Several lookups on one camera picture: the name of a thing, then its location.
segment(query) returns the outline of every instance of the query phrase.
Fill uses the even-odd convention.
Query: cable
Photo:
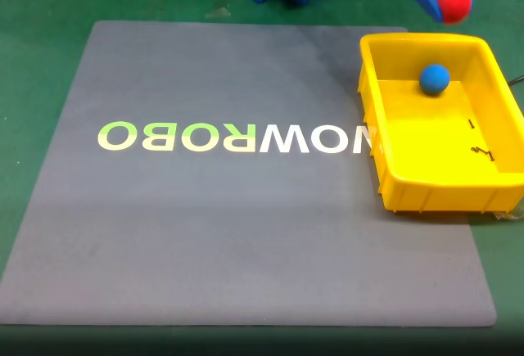
[[[508,82],[508,86],[512,87],[514,84],[517,84],[517,83],[520,83],[520,82],[523,82],[523,81],[524,81],[524,75],[523,76],[519,76],[518,78],[515,78],[513,80],[510,80]]]

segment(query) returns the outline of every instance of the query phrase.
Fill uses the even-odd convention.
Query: gray mat
[[[387,213],[368,144],[355,144],[359,39],[395,30],[96,24],[0,285],[0,323],[493,324],[465,219]],[[103,148],[102,127],[121,120],[136,141],[117,127],[102,145],[133,144]],[[160,122],[177,123],[172,151],[142,145]],[[182,139],[195,123],[218,132]],[[254,141],[227,140],[224,124],[254,124]],[[282,142],[262,152],[269,124]],[[290,125],[301,144],[285,142]]]

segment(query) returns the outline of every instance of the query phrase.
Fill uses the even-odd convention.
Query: yellow plastic tray
[[[511,211],[524,196],[524,118],[487,43],[370,34],[360,50],[359,92],[386,209]],[[418,78],[435,63],[451,83],[430,97]]]

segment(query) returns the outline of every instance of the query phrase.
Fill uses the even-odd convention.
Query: green table surface
[[[413,0],[311,0],[305,7],[278,0],[0,0],[0,273],[97,20],[387,25],[472,34],[491,45],[508,79],[524,74],[524,0],[474,0],[468,20],[456,26],[434,23]],[[522,108],[524,84],[513,91]],[[426,354],[444,347],[488,349],[514,343],[524,336],[524,223],[481,216],[472,217],[471,223],[499,315],[491,328],[0,327],[0,348],[81,344],[84,350],[90,345],[125,345],[125,354],[151,354],[152,349],[333,354],[389,351],[410,344],[423,346]]]

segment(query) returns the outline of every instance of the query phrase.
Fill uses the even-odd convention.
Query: blue ball
[[[449,71],[440,64],[432,64],[420,74],[420,88],[430,96],[438,96],[449,85],[451,75]]]

